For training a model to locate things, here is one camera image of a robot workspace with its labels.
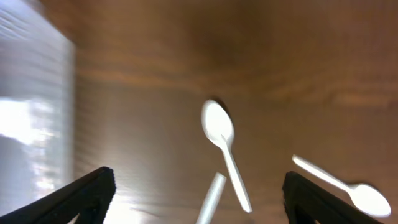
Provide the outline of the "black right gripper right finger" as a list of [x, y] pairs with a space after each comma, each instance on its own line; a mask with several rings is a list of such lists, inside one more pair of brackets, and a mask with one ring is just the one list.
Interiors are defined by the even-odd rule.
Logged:
[[282, 190], [289, 224], [382, 224], [294, 171]]

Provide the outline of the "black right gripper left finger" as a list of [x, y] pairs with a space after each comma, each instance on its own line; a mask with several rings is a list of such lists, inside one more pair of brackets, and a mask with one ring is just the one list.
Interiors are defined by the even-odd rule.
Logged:
[[116, 192], [114, 172], [100, 167], [48, 196], [1, 217], [1, 224], [102, 224]]

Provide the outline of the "white plastic spoon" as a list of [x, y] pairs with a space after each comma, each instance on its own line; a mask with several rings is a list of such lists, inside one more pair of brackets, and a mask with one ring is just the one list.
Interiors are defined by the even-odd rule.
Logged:
[[228, 112], [215, 100], [206, 100], [201, 109], [201, 125], [205, 136], [223, 153], [234, 191], [246, 213], [252, 212], [250, 199], [232, 153], [234, 126]]
[[374, 187], [364, 183], [346, 184], [315, 164], [295, 154], [292, 156], [292, 160], [296, 165], [315, 177], [345, 191], [354, 206], [361, 212], [379, 218], [388, 217], [391, 214], [392, 209], [389, 202]]
[[201, 206], [196, 224], [210, 224], [223, 193], [226, 177], [216, 173]]

